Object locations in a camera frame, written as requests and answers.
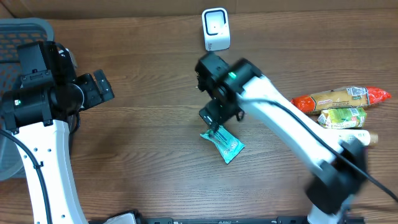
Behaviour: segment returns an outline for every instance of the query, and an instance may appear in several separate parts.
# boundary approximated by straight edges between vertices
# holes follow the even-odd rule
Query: teal packet
[[[225,130],[223,126],[220,126],[216,133],[209,129],[205,133],[200,134],[200,136],[216,145],[227,164],[229,164],[229,162],[231,162],[244,148],[244,144]]]

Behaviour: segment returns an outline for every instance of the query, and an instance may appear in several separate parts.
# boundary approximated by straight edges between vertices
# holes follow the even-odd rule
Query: wooden table
[[[367,110],[379,133],[369,171],[398,194],[398,10],[230,15],[227,62],[246,57],[290,99],[345,85],[373,85],[393,99]],[[200,16],[50,21],[83,74],[102,68],[115,99],[81,113],[72,169],[87,218],[138,208],[147,217],[264,218],[306,215],[311,175],[263,124],[226,127],[246,148],[226,165],[198,110],[205,54]],[[24,179],[0,183],[0,222],[32,223]],[[353,205],[368,223],[398,222],[397,205],[366,184]]]

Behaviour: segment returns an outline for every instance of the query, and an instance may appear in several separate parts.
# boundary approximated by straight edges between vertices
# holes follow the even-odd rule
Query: cable
[[[76,114],[76,125],[75,125],[75,128],[73,128],[73,130],[70,132],[69,135],[72,135],[72,134],[74,134],[75,132],[77,132],[77,130],[79,130],[79,128],[80,128],[80,113],[77,112],[77,114]]]
[[[370,174],[368,174],[367,172],[361,170],[360,168],[358,168],[356,165],[354,165],[352,162],[350,162],[349,160],[347,160],[346,158],[344,158],[342,155],[340,155],[340,153],[336,152],[332,147],[330,147],[325,141],[323,141],[322,138],[320,138],[319,136],[317,136],[317,134],[315,134],[296,114],[294,114],[291,110],[287,109],[285,106],[283,106],[282,104],[275,102],[275,101],[271,101],[268,99],[264,99],[264,98],[254,98],[254,99],[242,99],[241,100],[243,103],[249,103],[249,102],[257,102],[257,103],[268,103],[270,105],[274,105],[279,107],[280,109],[284,110],[286,113],[288,113],[289,115],[291,115],[291,117],[294,118],[294,120],[296,120],[297,122],[299,122],[303,128],[305,130],[307,130],[312,137],[314,137],[323,147],[325,147],[327,150],[329,150],[334,156],[336,156],[338,159],[342,160],[343,162],[345,162],[347,165],[349,165],[351,168],[353,168],[356,172],[358,172],[359,174],[361,174],[362,176],[364,176],[365,178],[367,178],[370,182],[372,182],[374,185],[378,186],[381,190],[383,190],[386,194],[388,194],[390,197],[392,197],[396,202],[398,202],[398,197],[390,190],[388,189],[386,186],[382,185],[380,182],[378,182],[375,178],[373,178]]]
[[[43,164],[39,164],[34,157],[33,153],[25,146],[24,143],[22,143],[20,140],[6,132],[5,130],[0,129],[0,135],[10,139],[11,141],[15,142],[29,157],[29,159],[33,163],[33,167],[36,170],[37,177],[39,178],[40,186],[42,188],[42,193],[43,193],[43,199],[44,199],[44,207],[45,207],[45,214],[47,217],[47,223],[52,224],[52,217],[51,217],[51,209],[50,209],[50,200],[49,200],[49,195],[47,193],[47,188],[45,186],[44,182],[44,177],[42,170],[40,169]]]
[[[0,60],[0,63],[20,63],[18,59],[4,59]]]

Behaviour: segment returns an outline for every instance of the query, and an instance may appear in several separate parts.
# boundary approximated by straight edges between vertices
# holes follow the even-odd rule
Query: plastic food wrapper
[[[318,122],[324,128],[345,129],[363,127],[366,112],[363,108],[323,110]]]
[[[332,108],[367,107],[391,98],[391,94],[373,86],[347,86],[294,98],[291,102],[304,113],[320,114]]]
[[[200,136],[216,145],[227,164],[229,164],[229,162],[231,162],[244,148],[244,144],[225,130],[223,126],[220,126],[216,133],[209,129],[205,133],[200,134]]]

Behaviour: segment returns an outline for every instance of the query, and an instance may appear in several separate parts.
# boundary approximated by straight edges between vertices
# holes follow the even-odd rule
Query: black cable
[[[367,172],[361,170],[360,168],[358,168],[356,165],[354,165],[352,162],[350,162],[349,160],[347,160],[346,158],[344,158],[342,155],[340,155],[340,153],[336,152],[332,147],[330,147],[325,141],[322,140],[322,138],[320,138],[319,136],[317,136],[317,134],[315,134],[296,114],[294,114],[291,110],[287,109],[285,106],[283,106],[282,104],[275,102],[275,101],[271,101],[268,99],[264,99],[264,98],[255,98],[255,99],[242,99],[241,100],[243,103],[249,103],[249,102],[257,102],[257,103],[268,103],[270,105],[274,105],[279,107],[280,109],[284,110],[286,113],[288,113],[289,115],[291,115],[291,117],[294,118],[294,120],[296,120],[297,122],[299,122],[303,128],[305,130],[307,130],[312,137],[314,137],[323,147],[325,147],[327,150],[329,150],[333,155],[335,155],[338,159],[342,160],[343,162],[345,162],[347,165],[349,165],[351,168],[353,168],[356,172],[358,172],[359,174],[361,174],[362,176],[364,176],[365,178],[367,178],[370,182],[372,182],[374,185],[378,186],[381,190],[383,190],[385,193],[387,193],[390,197],[392,197],[396,202],[398,202],[398,197],[390,190],[388,189],[386,186],[382,185],[380,182],[378,182],[375,178],[373,178],[370,174],[368,174]]]
[[[73,130],[70,132],[70,135],[72,135],[75,132],[77,132],[77,130],[79,130],[79,128],[80,128],[80,113],[77,112],[77,114],[76,114],[76,125],[75,125],[75,128],[73,128]]]
[[[20,63],[18,59],[4,59],[0,60],[0,63]]]
[[[45,214],[47,217],[47,223],[52,224],[52,218],[51,218],[51,209],[50,209],[50,200],[49,200],[49,195],[47,193],[47,188],[45,186],[44,182],[44,177],[42,170],[40,169],[43,164],[39,164],[34,157],[33,153],[25,146],[24,143],[22,143],[20,140],[6,132],[5,130],[0,129],[0,135],[10,139],[11,141],[15,142],[29,157],[29,159],[33,163],[33,167],[36,170],[37,177],[39,178],[40,186],[42,188],[42,193],[43,193],[43,199],[44,199],[44,207],[45,207]]]

